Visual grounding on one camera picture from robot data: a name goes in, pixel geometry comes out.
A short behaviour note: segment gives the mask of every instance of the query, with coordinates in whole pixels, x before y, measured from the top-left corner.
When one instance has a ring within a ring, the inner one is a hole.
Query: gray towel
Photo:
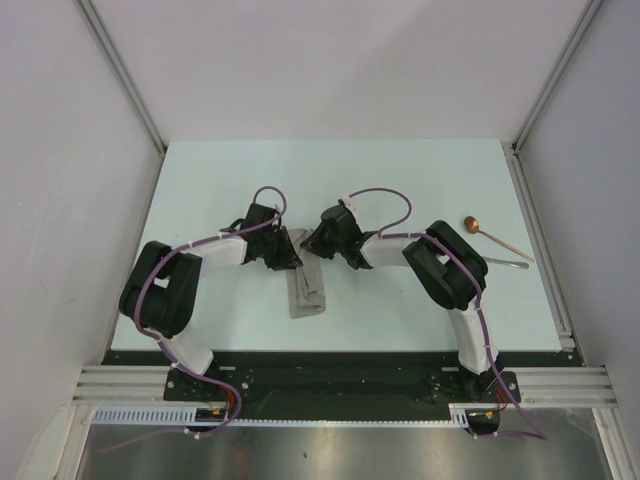
[[[303,263],[302,267],[287,270],[289,316],[291,318],[318,315],[327,309],[320,260],[312,253],[300,248],[300,244],[312,233],[313,230],[303,228],[289,230],[289,238],[293,248]]]

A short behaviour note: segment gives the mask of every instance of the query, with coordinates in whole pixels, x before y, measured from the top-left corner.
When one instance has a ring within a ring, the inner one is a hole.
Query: metal spoon
[[[487,263],[497,263],[500,265],[509,265],[510,267],[515,267],[515,268],[524,268],[525,270],[527,268],[529,268],[529,264],[526,262],[509,262],[507,260],[500,260],[497,258],[491,258],[491,257],[482,257],[484,258],[484,261]]]
[[[521,257],[526,258],[527,260],[529,260],[530,262],[535,262],[535,259],[533,257],[530,257],[529,255],[527,255],[526,253],[521,252],[520,250],[518,250],[515,247],[512,247],[511,245],[509,245],[508,243],[503,242],[502,240],[500,240],[499,238],[494,237],[493,235],[487,233],[487,232],[483,232],[482,230],[480,230],[480,224],[478,223],[478,220],[476,220],[473,217],[466,217],[464,219],[464,228],[466,228],[467,232],[469,233],[481,233],[483,234],[485,237],[490,238],[491,240],[493,240],[494,242],[502,245],[505,248],[508,248],[509,250],[511,250],[513,253],[517,253],[518,255],[520,255]]]

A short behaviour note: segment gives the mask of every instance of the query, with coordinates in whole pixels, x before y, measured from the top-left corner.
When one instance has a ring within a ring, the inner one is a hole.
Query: black mounting plate
[[[439,367],[224,367],[216,378],[242,395],[242,418],[251,420],[429,421],[449,420],[449,403],[474,403],[461,374]],[[503,378],[515,385],[513,372]],[[226,392],[171,369],[164,400],[224,402]],[[495,386],[481,403],[496,403]]]

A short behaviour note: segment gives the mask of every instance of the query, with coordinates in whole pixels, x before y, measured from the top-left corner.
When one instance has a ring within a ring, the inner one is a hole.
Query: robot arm
[[[147,292],[142,305],[142,327],[158,337],[162,349],[181,365],[204,374],[213,361],[211,349],[201,340],[190,322],[198,282],[225,267],[243,265],[262,258],[272,270],[302,265],[291,245],[287,229],[271,225],[242,234],[254,225],[274,218],[277,210],[252,203],[246,218],[236,220],[225,229],[227,234],[238,227],[238,236],[192,247],[176,254],[162,268]],[[142,286],[160,260],[171,251],[160,242],[147,243],[120,297],[120,312],[134,318],[135,306]]]
[[[482,327],[475,305],[475,289],[467,276],[452,262],[442,263],[437,247],[423,238],[380,238],[375,232],[362,232],[353,208],[343,199],[321,215],[320,226],[302,244],[323,258],[340,253],[354,269],[384,266],[410,267],[429,296],[447,309],[458,343],[460,365],[474,375],[490,367]],[[439,240],[471,271],[484,289],[487,264],[446,222],[437,221],[426,234]],[[491,348],[493,360],[498,351]]]

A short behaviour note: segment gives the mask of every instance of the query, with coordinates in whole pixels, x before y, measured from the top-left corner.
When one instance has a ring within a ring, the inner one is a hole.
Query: tabletop
[[[462,227],[475,216],[487,232],[533,255],[498,140],[355,140],[172,142],[140,245],[178,245],[214,235],[243,217],[254,192],[274,185],[289,204],[287,228],[315,228],[343,195],[389,187],[414,206],[393,232],[419,231],[445,220],[480,254],[523,260]],[[279,203],[265,192],[260,202]],[[373,193],[354,198],[359,223],[376,230],[405,213],[404,202]],[[352,270],[340,256],[321,260],[327,309],[289,317],[284,272],[262,260],[203,278],[192,316],[214,350],[444,351],[456,350],[445,310],[411,269]],[[489,265],[485,293],[493,343],[507,351],[558,351],[560,343],[537,264],[528,270]],[[154,350],[120,317],[113,350]]]

